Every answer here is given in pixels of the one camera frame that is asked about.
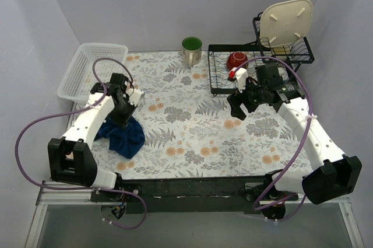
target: floral tablecloth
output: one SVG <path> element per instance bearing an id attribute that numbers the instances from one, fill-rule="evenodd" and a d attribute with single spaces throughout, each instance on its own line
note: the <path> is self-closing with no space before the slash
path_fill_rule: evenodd
<path id="1" fill-rule="evenodd" d="M 134 117 L 146 142 L 131 160 L 94 142 L 98 165 L 125 179 L 263 175 L 281 169 L 298 147 L 286 122 L 261 105 L 245 121 L 209 89 L 207 53 L 189 69 L 179 52 L 130 53 L 125 64 L 144 90 Z M 293 169 L 311 171 L 301 152 Z"/>

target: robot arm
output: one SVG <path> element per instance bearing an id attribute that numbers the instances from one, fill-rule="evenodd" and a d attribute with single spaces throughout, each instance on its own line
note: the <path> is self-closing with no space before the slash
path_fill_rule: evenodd
<path id="1" fill-rule="evenodd" d="M 123 74 L 112 74 L 106 87 L 107 94 L 100 104 L 80 114 L 61 138 L 53 138 L 49 142 L 48 156 L 53 181 L 86 187 L 115 188 L 117 174 L 97 166 L 91 153 L 92 143 L 107 117 L 125 128 L 143 92 L 131 88 L 128 78 Z M 97 102 L 103 92 L 103 87 L 96 83 L 86 107 Z"/>
<path id="2" fill-rule="evenodd" d="M 247 70 L 240 68 L 230 79 L 237 80 L 238 89 L 228 97 L 231 115 L 246 118 L 241 104 L 248 112 L 254 112 L 260 104 L 267 103 L 288 123 L 298 140 L 304 135 L 308 115 L 308 102 L 296 82 L 284 84 L 277 63 L 271 62 L 256 69 L 257 83 Z M 275 184 L 275 190 L 305 194 L 314 204 L 349 194 L 354 190 L 361 170 L 356 156 L 349 158 L 331 140 L 315 118 L 311 121 L 304 149 L 313 169 L 312 173 L 287 171 Z M 269 173 L 270 182 L 281 170 Z"/>

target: dish rack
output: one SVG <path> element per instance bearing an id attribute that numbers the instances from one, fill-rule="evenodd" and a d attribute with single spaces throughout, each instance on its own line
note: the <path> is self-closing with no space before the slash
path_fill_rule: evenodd
<path id="1" fill-rule="evenodd" d="M 312 50 L 309 46 L 306 37 L 299 38 L 289 46 L 281 46 L 272 48 L 267 38 L 260 38 L 261 14 L 253 18 L 252 24 L 256 35 L 256 41 L 243 45 L 228 45 L 228 44 L 213 44 L 209 45 L 209 52 L 207 60 L 209 63 L 210 73 L 210 91 L 214 96 L 217 95 L 230 95 L 232 94 L 237 85 L 235 82 L 228 81 L 229 70 L 226 66 L 227 59 L 230 54 L 241 51 L 247 55 L 248 58 L 252 57 L 276 57 L 285 61 L 294 71 L 298 71 L 302 64 L 310 64 L 315 60 Z M 249 76 L 256 79 L 255 68 L 263 65 L 264 63 L 272 62 L 269 59 L 255 60 L 248 64 Z M 294 77 L 288 71 L 290 81 Z"/>

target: blue cloth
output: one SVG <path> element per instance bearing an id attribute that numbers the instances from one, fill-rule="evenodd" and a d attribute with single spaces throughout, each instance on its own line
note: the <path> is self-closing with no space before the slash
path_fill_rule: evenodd
<path id="1" fill-rule="evenodd" d="M 131 117 L 126 128 L 120 128 L 106 119 L 94 140 L 109 138 L 109 150 L 116 151 L 127 159 L 132 159 L 145 143 L 145 134 L 141 125 Z"/>

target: metal frame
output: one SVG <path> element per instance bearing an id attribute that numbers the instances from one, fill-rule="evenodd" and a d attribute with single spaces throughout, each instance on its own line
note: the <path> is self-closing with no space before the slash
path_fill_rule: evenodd
<path id="1" fill-rule="evenodd" d="M 357 227 L 354 214 L 351 209 L 351 203 L 340 203 L 339 208 L 342 213 L 344 224 L 349 233 L 349 237 L 353 247 L 364 247 L 359 228 Z"/>
<path id="2" fill-rule="evenodd" d="M 118 186 L 125 191 L 136 193 L 147 204 L 151 212 L 243 212 L 254 211 L 254 201 L 244 197 L 245 186 L 263 184 L 264 176 L 200 177 L 173 179 L 123 180 Z M 92 192 L 92 202 L 108 202 L 115 194 L 105 191 Z M 126 197 L 131 203 L 126 214 L 142 214 L 143 208 L 137 198 Z"/>
<path id="3" fill-rule="evenodd" d="M 57 182 L 44 182 L 44 184 L 54 187 L 76 187 L 74 185 L 66 185 Z M 45 220 L 45 215 L 48 205 L 114 205 L 120 202 L 91 202 L 91 190 L 73 190 L 73 191 L 53 191 L 42 189 L 40 191 L 36 211 L 33 221 L 31 223 L 30 232 L 27 237 L 26 248 L 37 247 L 40 238 L 41 230 Z M 299 204 L 302 195 L 299 195 L 296 201 L 287 201 L 288 204 Z M 268 204 L 270 201 L 261 201 L 261 204 Z M 305 204 L 311 204 L 310 200 L 306 198 Z M 349 237 L 353 248 L 364 247 L 363 240 L 360 236 L 353 212 L 351 210 L 351 203 L 348 197 L 340 197 L 326 203 L 339 204 L 340 211 L 344 220 L 344 224 L 349 233 Z"/>

